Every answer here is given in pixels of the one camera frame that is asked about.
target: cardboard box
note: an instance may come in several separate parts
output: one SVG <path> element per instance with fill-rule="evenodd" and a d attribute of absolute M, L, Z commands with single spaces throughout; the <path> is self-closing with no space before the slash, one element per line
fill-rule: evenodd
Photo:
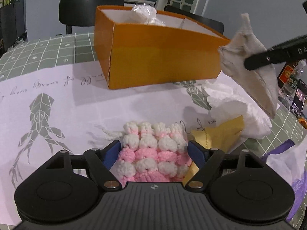
<path fill-rule="evenodd" d="M 131 8 L 98 6 L 94 47 L 110 89 L 216 78 L 229 39 L 186 16 L 158 11 L 167 27 L 141 24 Z"/>

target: yellow cloth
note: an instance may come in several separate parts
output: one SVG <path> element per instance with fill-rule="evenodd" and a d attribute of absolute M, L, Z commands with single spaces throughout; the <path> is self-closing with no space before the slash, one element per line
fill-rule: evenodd
<path fill-rule="evenodd" d="M 243 116 L 239 116 L 218 127 L 208 128 L 204 131 L 192 131 L 196 142 L 206 149 L 217 148 L 225 153 L 229 148 L 239 139 L 242 130 L 244 129 Z M 182 183 L 185 184 L 199 171 L 199 168 L 193 162 L 188 173 L 183 179 Z"/>

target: smartphone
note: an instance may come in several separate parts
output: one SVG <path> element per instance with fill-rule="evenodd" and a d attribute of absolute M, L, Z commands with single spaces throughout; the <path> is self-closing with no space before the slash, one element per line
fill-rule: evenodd
<path fill-rule="evenodd" d="M 296 91 L 294 94 L 293 102 L 290 107 L 290 111 L 294 112 L 295 115 L 300 116 L 305 104 L 307 96 L 307 85 L 301 80 L 298 80 Z"/>

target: green tablecloth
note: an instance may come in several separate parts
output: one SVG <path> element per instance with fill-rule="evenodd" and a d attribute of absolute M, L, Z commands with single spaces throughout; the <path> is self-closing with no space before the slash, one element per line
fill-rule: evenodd
<path fill-rule="evenodd" d="M 31 73 L 42 68 L 51 68 L 81 62 L 97 60 L 94 50 L 94 34 L 65 35 L 48 40 L 29 41 L 21 43 L 0 59 L 0 82 L 13 77 Z M 189 82 L 184 86 L 189 89 Z M 204 95 L 191 93 L 194 103 L 207 108 Z M 279 146 L 287 139 L 298 143 L 306 135 L 304 128 L 298 123 L 296 117 L 283 108 L 277 110 L 272 120 L 271 134 L 263 140 L 248 139 L 234 152 L 249 149 L 256 155 L 262 156 Z M 290 224 L 299 228 L 306 209 L 307 196 L 301 204 Z M 12 229 L 13 226 L 0 224 L 0 230 Z"/>

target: white logo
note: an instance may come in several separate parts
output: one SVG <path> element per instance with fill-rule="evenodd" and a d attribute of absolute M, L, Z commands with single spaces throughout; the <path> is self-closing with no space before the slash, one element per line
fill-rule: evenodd
<path fill-rule="evenodd" d="M 155 190 L 155 189 L 158 189 L 158 188 L 159 188 L 159 186 L 158 186 L 158 185 L 156 185 L 156 184 L 154 184 L 154 185 L 151 185 L 151 186 L 150 186 L 150 188 L 151 188 L 151 189 L 153 189 L 153 190 Z"/>
<path fill-rule="evenodd" d="M 302 54 L 303 52 L 304 52 L 304 53 L 307 52 L 306 47 L 304 47 L 303 50 L 302 50 L 301 48 L 298 48 L 297 50 L 298 50 L 298 53 L 299 53 L 299 54 Z"/>

